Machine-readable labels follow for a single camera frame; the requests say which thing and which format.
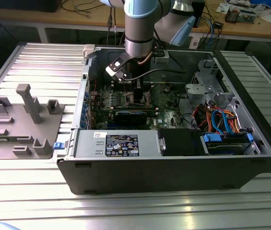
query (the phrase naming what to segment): power supply label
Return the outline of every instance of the power supply label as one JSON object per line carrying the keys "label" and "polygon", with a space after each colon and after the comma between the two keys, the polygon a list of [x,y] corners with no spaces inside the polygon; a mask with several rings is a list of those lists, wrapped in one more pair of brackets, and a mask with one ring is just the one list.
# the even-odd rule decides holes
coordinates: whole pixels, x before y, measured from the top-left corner
{"label": "power supply label", "polygon": [[139,141],[137,135],[107,135],[106,156],[138,157]]}

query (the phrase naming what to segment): white sticker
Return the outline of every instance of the white sticker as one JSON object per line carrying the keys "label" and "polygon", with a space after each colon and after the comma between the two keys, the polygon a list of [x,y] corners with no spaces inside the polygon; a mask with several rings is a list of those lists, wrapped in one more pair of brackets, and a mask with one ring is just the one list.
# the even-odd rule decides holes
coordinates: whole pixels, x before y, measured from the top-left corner
{"label": "white sticker", "polygon": [[107,132],[94,132],[94,138],[106,138]]}

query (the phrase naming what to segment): circuit board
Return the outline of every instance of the circuit board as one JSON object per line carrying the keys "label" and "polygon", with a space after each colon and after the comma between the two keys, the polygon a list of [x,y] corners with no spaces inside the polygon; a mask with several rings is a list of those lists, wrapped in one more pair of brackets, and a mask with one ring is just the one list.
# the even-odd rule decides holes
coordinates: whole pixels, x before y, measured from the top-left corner
{"label": "circuit board", "polygon": [[[178,91],[170,85],[157,84],[143,93],[139,102],[134,102],[134,93],[114,91],[110,86],[91,93],[92,124],[94,129],[182,128],[183,121],[177,111]],[[145,124],[134,125],[133,119],[119,124],[118,114],[143,115]]]}

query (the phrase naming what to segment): motherboard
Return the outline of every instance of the motherboard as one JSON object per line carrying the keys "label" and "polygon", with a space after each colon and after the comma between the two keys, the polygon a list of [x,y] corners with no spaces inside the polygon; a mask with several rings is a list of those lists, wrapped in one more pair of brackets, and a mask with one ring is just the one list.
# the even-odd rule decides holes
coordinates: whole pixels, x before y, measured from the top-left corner
{"label": "motherboard", "polygon": [[136,99],[134,91],[114,90],[103,86],[90,94],[91,123],[93,129],[137,129],[181,128],[177,102],[179,90],[170,84],[152,84]]}

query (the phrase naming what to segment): blue clip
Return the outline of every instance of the blue clip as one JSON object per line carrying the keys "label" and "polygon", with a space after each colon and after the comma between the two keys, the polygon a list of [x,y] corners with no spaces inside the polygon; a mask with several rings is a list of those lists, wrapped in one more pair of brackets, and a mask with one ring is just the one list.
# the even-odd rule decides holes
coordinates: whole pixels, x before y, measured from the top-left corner
{"label": "blue clip", "polygon": [[248,139],[249,139],[250,142],[254,141],[254,137],[252,136],[252,134],[247,133],[247,137],[248,137]]}
{"label": "blue clip", "polygon": [[55,142],[53,146],[54,150],[63,150],[65,149],[65,143],[62,142]]}
{"label": "blue clip", "polygon": [[204,142],[222,142],[220,134],[217,133],[207,133],[203,136]]}

